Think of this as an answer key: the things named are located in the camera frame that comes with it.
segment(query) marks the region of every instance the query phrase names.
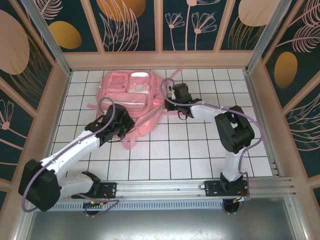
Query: white tiled floor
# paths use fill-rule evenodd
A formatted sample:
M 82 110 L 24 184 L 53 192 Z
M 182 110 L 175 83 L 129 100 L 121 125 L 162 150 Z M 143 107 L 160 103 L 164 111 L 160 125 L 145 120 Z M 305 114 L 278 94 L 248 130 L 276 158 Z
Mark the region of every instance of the white tiled floor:
M 174 69 L 152 70 L 161 78 Z M 109 71 L 73 72 L 53 152 L 78 136 L 96 117 L 87 104 L 96 104 L 96 89 Z M 184 69 L 175 82 L 185 82 L 193 98 L 206 103 L 242 107 L 245 114 L 256 119 L 248 88 L 241 69 Z M 252 123 L 256 142 L 260 137 Z M 157 127 L 137 138 L 136 146 L 125 150 L 121 142 L 105 143 L 83 157 L 67 175 L 89 170 L 103 181 L 167 180 L 219 178 L 224 167 L 223 148 L 217 126 L 201 119 L 180 120 L 178 116 L 162 116 Z M 250 149 L 243 160 L 243 171 L 250 177 L 270 177 L 272 171 L 264 145 Z

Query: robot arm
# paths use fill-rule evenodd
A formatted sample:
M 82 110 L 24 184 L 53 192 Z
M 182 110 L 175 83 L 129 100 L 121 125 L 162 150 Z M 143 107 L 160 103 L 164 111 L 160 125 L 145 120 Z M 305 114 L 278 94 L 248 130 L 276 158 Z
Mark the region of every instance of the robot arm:
M 172 100 L 179 104 L 194 104 L 202 101 L 199 98 L 192 99 L 189 94 L 188 86 L 180 83 L 172 86 Z M 228 193 L 233 187 L 242 180 L 243 176 L 239 171 L 242 167 L 240 157 L 246 147 L 250 146 L 251 140 L 254 139 L 254 131 L 248 121 L 243 116 L 231 112 L 222 111 L 204 104 L 193 106 L 179 106 L 165 102 L 168 111 L 179 111 L 190 118 L 203 119 L 207 122 L 216 124 L 220 141 L 226 150 L 225 163 L 220 175 L 220 184 L 223 190 Z M 233 106 L 231 110 L 244 113 L 239 106 Z
M 76 162 L 82 159 L 82 157 L 101 147 L 104 143 L 112 140 L 115 135 L 119 138 L 124 137 L 126 133 L 134 127 L 135 122 L 129 116 L 126 108 L 119 104 L 115 104 L 115 115 L 110 125 L 100 133 L 80 141 L 83 137 L 102 129 L 111 118 L 112 112 L 113 107 L 111 105 L 105 115 L 102 115 L 95 121 L 89 123 L 78 137 L 60 151 L 44 158 L 40 162 L 33 159 L 27 162 L 22 173 L 18 190 L 19 194 L 24 194 L 31 178 L 43 166 L 68 146 L 78 142 L 79 144 L 62 154 L 35 179 L 27 193 L 26 199 L 41 211 L 47 211 L 52 208 L 59 199 L 74 194 L 89 193 L 94 197 L 100 190 L 100 179 L 94 174 L 89 171 L 84 171 L 78 176 L 67 177 L 63 180 L 62 177 L 65 176 L 66 172 Z

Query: pink backpack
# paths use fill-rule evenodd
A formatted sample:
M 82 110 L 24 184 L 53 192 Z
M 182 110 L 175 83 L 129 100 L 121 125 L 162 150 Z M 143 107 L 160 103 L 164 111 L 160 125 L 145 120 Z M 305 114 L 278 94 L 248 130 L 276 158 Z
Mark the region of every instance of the pink backpack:
M 162 79 L 151 71 L 119 70 L 109 72 L 101 81 L 97 91 L 96 100 L 109 97 L 115 104 L 126 108 L 135 125 L 123 139 L 125 149 L 131 149 L 137 137 L 150 133 L 164 113 L 165 98 L 160 91 Z M 163 92 L 167 94 L 167 85 L 163 84 Z M 111 102 L 102 102 L 102 110 L 107 111 Z M 104 114 L 94 105 L 87 107 L 96 109 L 97 116 Z

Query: flower illustration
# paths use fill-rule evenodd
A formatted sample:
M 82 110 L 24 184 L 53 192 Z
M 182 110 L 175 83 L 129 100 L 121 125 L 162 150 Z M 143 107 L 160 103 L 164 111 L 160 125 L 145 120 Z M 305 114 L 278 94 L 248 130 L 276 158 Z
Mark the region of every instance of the flower illustration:
M 186 13 L 186 25 L 185 25 L 185 50 L 188 51 L 188 26 L 189 26 L 189 15 L 190 15 L 190 8 L 197 6 L 197 5 L 210 5 L 210 4 L 217 4 L 220 0 L 186 0 L 188 4 L 188 11 Z
M 214 24 L 216 21 L 214 15 L 215 12 L 211 14 L 203 13 L 199 18 L 199 12 L 192 14 L 192 25 L 195 33 L 194 50 L 197 50 L 198 34 L 210 33 L 217 30 L 217 25 Z
M 175 44 L 174 44 L 174 38 L 172 36 L 172 29 L 174 28 L 180 28 L 185 25 L 185 21 L 183 21 L 183 18 L 180 13 L 173 13 L 172 16 L 170 13 L 167 13 L 165 16 L 165 20 L 170 28 L 170 34 L 171 34 L 171 43 L 173 50 L 175 51 Z
M 8 130 L 12 114 L 14 113 L 14 104 L 10 101 L 5 104 L 4 100 L 0 100 L 0 129 Z

